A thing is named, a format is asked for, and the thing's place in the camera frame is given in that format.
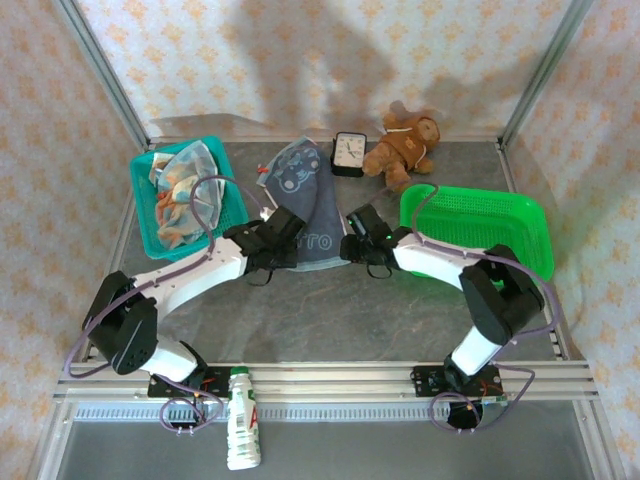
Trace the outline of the thin aluminium table rail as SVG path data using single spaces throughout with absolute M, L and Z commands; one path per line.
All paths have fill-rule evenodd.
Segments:
M 336 133 L 326 133 L 326 132 L 312 132 L 305 133 L 305 136 L 310 138 L 316 143 L 323 142 L 331 142 Z M 222 143 L 279 143 L 285 142 L 290 143 L 298 138 L 302 137 L 302 134 L 294 134 L 291 135 L 267 135 L 267 136 L 238 136 L 238 135 L 221 135 L 220 140 Z M 155 149 L 160 146 L 168 146 L 177 143 L 183 143 L 189 140 L 193 140 L 193 137 L 179 137 L 179 136 L 160 136 L 160 137 L 152 137 L 148 142 L 149 149 Z M 448 143 L 482 143 L 482 142 L 491 142 L 498 143 L 500 141 L 500 137 L 498 135 L 445 135 L 442 134 L 440 138 L 441 142 Z

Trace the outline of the teal perforated plastic basket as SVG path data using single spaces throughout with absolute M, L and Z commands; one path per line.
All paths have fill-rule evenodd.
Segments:
M 175 155 L 196 141 L 198 141 L 198 138 L 160 147 L 157 150 L 148 151 L 134 157 L 130 161 L 130 178 L 138 215 L 140 236 L 144 251 L 151 259 L 175 262 L 208 245 L 205 235 L 202 235 L 192 244 L 182 245 L 175 249 L 167 249 L 162 245 L 157 236 L 159 225 L 155 216 L 157 188 L 148 179 L 155 154 Z M 219 222 L 213 230 L 214 236 L 219 237 L 226 229 L 238 224 L 244 224 L 247 221 L 248 212 L 239 188 L 233 183 L 227 184 L 222 199 Z

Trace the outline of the green perforated plastic basket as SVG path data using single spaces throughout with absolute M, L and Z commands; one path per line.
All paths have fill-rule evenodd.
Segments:
M 554 272 L 545 212 L 525 195 L 418 184 L 401 196 L 400 224 L 467 251 L 506 245 L 543 280 Z

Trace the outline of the aluminium frame post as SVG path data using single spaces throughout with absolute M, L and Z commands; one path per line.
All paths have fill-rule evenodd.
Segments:
M 520 128 L 568 49 L 593 2 L 594 0 L 571 0 L 568 9 L 551 37 L 547 49 L 534 68 L 533 74 L 517 102 L 503 133 L 498 137 L 498 144 L 502 150 L 507 150 L 514 142 Z
M 126 131 L 136 146 L 141 151 L 145 151 L 149 146 L 149 137 L 78 1 L 52 1 L 62 19 L 67 23 L 80 51 L 95 73 Z

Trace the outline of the white green plastic bottle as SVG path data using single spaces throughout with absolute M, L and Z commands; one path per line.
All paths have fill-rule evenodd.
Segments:
M 258 409 L 246 366 L 231 369 L 228 393 L 227 467 L 231 471 L 255 468 L 261 463 Z

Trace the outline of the black white alarm clock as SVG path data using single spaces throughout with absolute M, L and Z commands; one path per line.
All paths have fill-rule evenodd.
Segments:
M 333 140 L 332 173 L 342 177 L 362 177 L 366 143 L 364 133 L 338 132 Z

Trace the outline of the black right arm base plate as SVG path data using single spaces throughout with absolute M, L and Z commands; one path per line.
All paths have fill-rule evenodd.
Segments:
M 467 397 L 504 394 L 499 369 L 491 365 L 485 366 L 462 386 L 455 386 L 449 382 L 442 365 L 415 366 L 410 378 L 417 397 L 435 397 L 445 392 L 456 392 Z

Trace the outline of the aluminium frame leg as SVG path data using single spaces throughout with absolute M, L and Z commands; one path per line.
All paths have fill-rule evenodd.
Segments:
M 29 466 L 27 480 L 56 480 L 76 411 L 75 402 L 53 403 Z
M 596 480 L 626 480 L 624 467 L 600 400 L 575 400 L 574 411 Z

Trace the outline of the wide aluminium table rail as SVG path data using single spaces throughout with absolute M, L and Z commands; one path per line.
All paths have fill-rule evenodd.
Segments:
M 257 400 L 264 403 L 383 403 L 420 399 L 410 379 L 412 362 L 250 363 Z M 502 391 L 512 400 L 531 372 L 528 401 L 597 400 L 594 376 L 584 361 L 507 362 L 499 368 Z M 104 370 L 85 379 L 64 374 L 53 397 L 77 401 L 146 401 L 149 375 L 119 376 Z

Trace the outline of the orange blue polka dot towel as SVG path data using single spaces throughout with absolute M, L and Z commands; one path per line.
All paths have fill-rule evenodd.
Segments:
M 224 196 L 224 182 L 208 180 L 201 183 L 191 201 L 198 173 L 172 173 L 158 182 L 158 201 L 155 207 L 157 236 L 166 249 L 191 244 L 204 234 L 199 218 L 213 230 L 219 223 Z

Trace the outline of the aluminium table side rail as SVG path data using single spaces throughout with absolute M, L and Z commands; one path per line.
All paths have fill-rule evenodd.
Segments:
M 141 154 L 147 153 L 149 150 L 153 150 L 154 148 L 155 144 L 147 141 L 142 146 Z M 121 215 L 119 217 L 111 253 L 109 254 L 109 257 L 107 259 L 103 277 L 107 276 L 113 271 L 119 270 L 122 264 L 124 252 L 127 248 L 131 235 L 131 226 L 135 216 L 135 198 L 133 187 L 131 186 L 130 172 L 127 173 L 127 179 L 129 187 L 127 191 L 127 197 Z M 93 361 L 94 356 L 92 356 L 91 354 L 92 349 L 93 345 L 90 343 L 90 341 L 85 341 L 83 347 L 80 350 L 80 353 L 76 354 L 74 359 L 79 360 L 80 362 Z
M 508 161 L 508 157 L 506 154 L 506 150 L 504 147 L 501 146 L 500 143 L 496 143 L 495 144 L 496 147 L 496 151 L 500 160 L 500 164 L 502 167 L 502 171 L 505 177 L 505 181 L 507 183 L 508 186 L 508 190 L 511 193 L 518 193 L 518 187 L 516 185 L 515 182 L 515 177 L 512 173 L 511 167 L 509 165 L 509 161 Z M 546 300 L 546 306 L 545 309 L 543 310 L 543 314 L 544 314 L 544 318 L 547 321 L 548 325 L 551 325 L 552 321 L 554 320 L 554 314 L 553 314 L 553 310 L 551 307 L 551 301 L 548 299 L 548 297 L 545 297 Z M 549 330 L 548 332 L 548 336 L 549 339 L 551 341 L 551 345 L 554 351 L 554 354 L 556 356 L 556 359 L 558 361 L 568 361 L 568 360 L 572 360 L 572 354 L 568 349 L 568 344 L 567 341 L 565 339 L 563 330 L 562 330 L 562 325 L 560 324 L 560 321 L 557 321 L 555 323 L 555 328 L 553 330 Z

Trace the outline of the cream teal rabbit print towel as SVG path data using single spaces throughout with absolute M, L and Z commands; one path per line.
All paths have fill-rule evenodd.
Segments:
M 148 178 L 158 193 L 169 193 L 176 203 L 188 203 L 193 187 L 201 178 L 218 174 L 213 155 L 205 143 L 198 140 L 176 154 L 154 153 Z

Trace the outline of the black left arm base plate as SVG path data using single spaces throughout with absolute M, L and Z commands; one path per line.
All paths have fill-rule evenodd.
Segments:
M 152 375 L 147 396 L 150 398 L 187 398 L 193 396 L 193 390 L 206 392 L 220 398 L 227 398 L 230 379 L 229 367 L 198 367 L 186 381 L 173 385 L 158 375 Z

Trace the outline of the brown teddy bear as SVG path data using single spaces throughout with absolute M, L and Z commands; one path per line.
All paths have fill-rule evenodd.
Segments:
M 410 186 L 410 173 L 430 174 L 434 169 L 428 154 L 440 142 L 436 121 L 429 116 L 398 116 L 389 111 L 383 117 L 385 133 L 365 154 L 362 170 L 370 177 L 383 175 L 386 186 L 402 193 Z

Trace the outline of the grey-blue bear print towel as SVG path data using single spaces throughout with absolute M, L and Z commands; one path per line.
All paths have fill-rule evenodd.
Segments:
M 312 272 L 346 265 L 340 244 L 346 228 L 336 201 L 330 160 L 307 137 L 284 147 L 258 176 L 275 207 L 283 206 L 305 222 L 297 236 L 294 272 Z

